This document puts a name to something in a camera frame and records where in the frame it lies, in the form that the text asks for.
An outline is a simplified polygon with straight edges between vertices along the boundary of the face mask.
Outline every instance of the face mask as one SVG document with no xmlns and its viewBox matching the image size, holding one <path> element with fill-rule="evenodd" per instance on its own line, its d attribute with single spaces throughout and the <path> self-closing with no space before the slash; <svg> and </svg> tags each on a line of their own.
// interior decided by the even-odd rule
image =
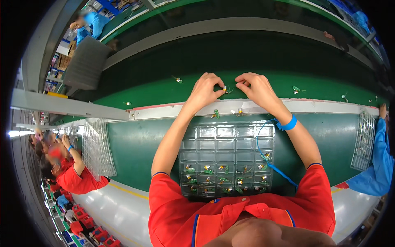
<svg viewBox="0 0 395 247">
<path fill-rule="evenodd" d="M 56 173 L 60 170 L 60 168 L 61 168 L 61 163 L 56 162 L 56 164 L 52 167 L 52 170 Z"/>
</svg>

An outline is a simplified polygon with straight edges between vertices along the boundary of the cardboard box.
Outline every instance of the cardboard box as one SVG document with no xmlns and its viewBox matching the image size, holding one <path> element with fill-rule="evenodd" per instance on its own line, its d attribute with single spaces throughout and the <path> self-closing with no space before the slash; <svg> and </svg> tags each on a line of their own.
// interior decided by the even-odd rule
<svg viewBox="0 0 395 247">
<path fill-rule="evenodd" d="M 69 57 L 73 57 L 76 48 L 77 42 L 75 40 L 71 41 L 69 44 Z"/>
<path fill-rule="evenodd" d="M 71 60 L 71 57 L 61 54 L 59 56 L 58 69 L 63 70 L 63 71 L 66 70 L 67 66 L 69 66 L 70 60 Z"/>
</svg>

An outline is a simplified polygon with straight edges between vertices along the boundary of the red shirt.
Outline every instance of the red shirt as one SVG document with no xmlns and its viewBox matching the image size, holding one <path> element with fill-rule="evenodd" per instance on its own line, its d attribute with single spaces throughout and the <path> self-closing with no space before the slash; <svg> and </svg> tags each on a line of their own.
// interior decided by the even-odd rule
<svg viewBox="0 0 395 247">
<path fill-rule="evenodd" d="M 55 192 L 55 191 L 57 191 L 57 190 L 60 190 L 60 185 L 58 185 L 58 184 L 55 184 L 55 185 L 49 185 L 49 187 L 51 188 L 51 191 L 52 192 Z"/>
<path fill-rule="evenodd" d="M 73 232 L 74 235 L 79 236 L 79 233 L 82 232 L 82 226 L 79 221 L 75 221 L 70 224 L 70 229 Z"/>
<path fill-rule="evenodd" d="M 64 159 L 62 161 L 62 173 L 56 177 L 56 182 L 65 190 L 74 194 L 86 194 L 90 191 L 103 188 L 108 184 L 107 178 L 101 176 L 100 181 L 96 181 L 92 174 L 85 167 L 81 175 L 74 170 L 74 160 Z"/>
<path fill-rule="evenodd" d="M 319 231 L 332 236 L 335 212 L 328 177 L 312 164 L 295 197 L 276 194 L 219 198 L 210 203 L 190 202 L 167 174 L 152 177 L 148 230 L 157 246 L 203 246 L 231 227 L 244 210 L 277 224 Z"/>
</svg>

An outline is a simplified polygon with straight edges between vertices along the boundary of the hand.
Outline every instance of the hand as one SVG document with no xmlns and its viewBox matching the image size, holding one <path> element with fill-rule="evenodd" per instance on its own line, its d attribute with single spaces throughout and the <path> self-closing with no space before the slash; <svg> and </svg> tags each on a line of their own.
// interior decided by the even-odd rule
<svg viewBox="0 0 395 247">
<path fill-rule="evenodd" d="M 384 103 L 380 106 L 380 117 L 385 120 L 386 116 L 387 116 L 387 105 Z"/>
<path fill-rule="evenodd" d="M 251 72 L 244 73 L 236 77 L 235 81 L 237 82 L 236 87 L 242 90 L 250 100 L 267 110 L 273 116 L 278 118 L 284 114 L 290 115 L 290 112 L 282 100 L 277 97 L 264 75 Z"/>
<path fill-rule="evenodd" d="M 218 84 L 224 87 L 224 82 L 214 73 L 204 73 L 195 83 L 192 93 L 185 102 L 184 107 L 195 115 L 200 109 L 213 103 L 221 95 L 225 93 L 224 90 L 214 92 L 214 85 Z"/>
<path fill-rule="evenodd" d="M 66 149 L 68 149 L 71 145 L 69 136 L 66 134 L 62 135 L 62 142 L 63 142 L 63 145 L 65 146 Z"/>
</svg>

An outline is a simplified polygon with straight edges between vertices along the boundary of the yellow line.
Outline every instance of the yellow line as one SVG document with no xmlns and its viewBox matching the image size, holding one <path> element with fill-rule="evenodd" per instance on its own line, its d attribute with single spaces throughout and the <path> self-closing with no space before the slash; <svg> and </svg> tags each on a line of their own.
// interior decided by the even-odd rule
<svg viewBox="0 0 395 247">
<path fill-rule="evenodd" d="M 338 189 L 332 191 L 332 194 L 334 194 L 334 193 L 336 193 L 336 192 L 339 192 L 339 191 L 341 191 L 341 190 L 342 190 L 342 188 L 338 188 Z"/>
<path fill-rule="evenodd" d="M 124 191 L 124 192 L 126 192 L 126 193 L 129 193 L 129 194 L 132 194 L 132 195 L 134 195 L 134 196 L 137 196 L 137 197 L 140 197 L 140 198 L 143 198 L 143 199 L 147 199 L 147 200 L 148 200 L 148 197 L 147 197 L 147 196 L 143 196 L 143 195 L 140 195 L 140 194 L 138 194 L 138 193 L 136 193 L 136 192 L 129 191 L 129 190 L 127 190 L 127 189 L 124 189 L 124 188 L 119 187 L 119 186 L 117 186 L 117 185 L 115 185 L 115 184 L 112 184 L 112 183 L 109 183 L 108 185 L 110 185 L 110 186 L 112 186 L 112 187 L 114 187 L 114 188 L 117 188 L 117 189 L 119 189 L 119 190 L 122 190 L 122 191 Z"/>
<path fill-rule="evenodd" d="M 136 244 L 136 245 L 138 245 L 138 246 L 140 246 L 140 247 L 143 247 L 141 244 L 139 244 L 139 243 L 137 243 L 137 242 L 131 240 L 130 238 L 126 237 L 126 236 L 123 235 L 122 233 L 120 233 L 120 232 L 118 232 L 117 230 L 115 230 L 114 228 L 112 228 L 109 224 L 107 224 L 102 218 L 98 217 L 95 213 L 91 212 L 90 214 L 93 216 L 93 218 L 100 219 L 108 228 L 110 228 L 110 229 L 113 230 L 114 232 L 118 233 L 121 237 L 123 237 L 123 238 L 129 240 L 130 242 L 132 242 L 132 243 L 134 243 L 134 244 Z"/>
</svg>

